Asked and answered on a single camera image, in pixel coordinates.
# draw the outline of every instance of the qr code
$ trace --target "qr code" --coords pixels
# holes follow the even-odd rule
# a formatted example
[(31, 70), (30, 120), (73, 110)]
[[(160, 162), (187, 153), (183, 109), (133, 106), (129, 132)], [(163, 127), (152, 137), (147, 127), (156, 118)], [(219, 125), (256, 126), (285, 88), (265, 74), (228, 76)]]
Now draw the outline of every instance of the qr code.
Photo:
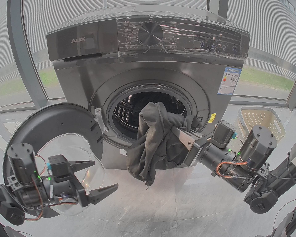
[(238, 78), (239, 78), (239, 75), (232, 74), (232, 75), (231, 75), (230, 82), (237, 81)]

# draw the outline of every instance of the plastic wrap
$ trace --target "plastic wrap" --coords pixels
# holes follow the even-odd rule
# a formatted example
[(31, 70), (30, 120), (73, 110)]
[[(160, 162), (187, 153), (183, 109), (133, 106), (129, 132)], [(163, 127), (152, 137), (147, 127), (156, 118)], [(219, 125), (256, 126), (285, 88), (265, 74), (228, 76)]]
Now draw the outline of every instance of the plastic wrap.
[[(145, 45), (139, 39), (139, 29), (147, 22), (157, 23), (163, 30), (163, 38), (156, 45)], [(243, 38), (247, 35), (236, 28), (213, 24), (207, 20), (162, 16), (118, 17), (117, 27), (119, 56), (153, 50), (247, 59), (248, 51), (243, 46)]]

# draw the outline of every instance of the open washing machine door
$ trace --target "open washing machine door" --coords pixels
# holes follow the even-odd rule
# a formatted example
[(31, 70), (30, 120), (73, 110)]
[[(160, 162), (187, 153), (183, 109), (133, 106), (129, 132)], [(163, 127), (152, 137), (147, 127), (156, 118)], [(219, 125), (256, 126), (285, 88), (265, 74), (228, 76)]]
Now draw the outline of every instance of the open washing machine door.
[[(95, 161), (95, 165), (75, 172), (86, 194), (90, 190), (102, 187), (104, 167), (101, 163), (103, 152), (102, 133), (94, 116), (84, 107), (71, 103), (60, 103), (44, 107), (30, 115), (13, 133), (5, 150), (3, 176), (13, 174), (7, 149), (17, 143), (33, 146), (36, 166), (41, 176), (46, 175), (45, 163), (49, 156), (62, 154), (68, 161)], [(47, 208), (43, 217), (60, 214), (77, 215), (86, 207), (80, 205), (59, 205), (54, 210)]]

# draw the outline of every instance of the metal pillar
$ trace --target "metal pillar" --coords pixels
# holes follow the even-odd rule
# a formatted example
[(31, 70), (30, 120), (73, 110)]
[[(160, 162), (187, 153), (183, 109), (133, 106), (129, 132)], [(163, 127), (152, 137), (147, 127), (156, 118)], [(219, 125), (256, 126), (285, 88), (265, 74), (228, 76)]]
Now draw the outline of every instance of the metal pillar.
[(37, 109), (48, 101), (25, 35), (22, 0), (7, 1), (7, 29), (11, 49), (24, 85)]

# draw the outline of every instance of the floor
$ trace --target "floor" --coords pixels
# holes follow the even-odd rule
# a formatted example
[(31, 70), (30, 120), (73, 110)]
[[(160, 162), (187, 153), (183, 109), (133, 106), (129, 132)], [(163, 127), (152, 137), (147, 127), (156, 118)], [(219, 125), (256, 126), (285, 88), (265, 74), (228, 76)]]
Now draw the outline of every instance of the floor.
[[(239, 108), (238, 105), (229, 105), (224, 119), (234, 123)], [(273, 109), (285, 127), (286, 136), (268, 159), (272, 169), (286, 158), (287, 152), (296, 142), (296, 110)], [(0, 157), (3, 157), (11, 133), (31, 113), (0, 114)], [(281, 196), (268, 213), (255, 214), (243, 202), (246, 192), (240, 193), (222, 179), (212, 177), (201, 164), (192, 168), (158, 170), (154, 184), (147, 189), (143, 182), (133, 178), (127, 170), (117, 169), (121, 165), (108, 162), (108, 157), (115, 153), (118, 154), (119, 150), (104, 146), (104, 186), (119, 183), (118, 190), (109, 198), (76, 216), (60, 215), (11, 226), (34, 237), (266, 236), (272, 232), (279, 209), (295, 198), (296, 186)], [(118, 163), (125, 163), (124, 156)], [(280, 211), (276, 226), (295, 205), (288, 204)], [(2, 216), (0, 222), (9, 225)]]

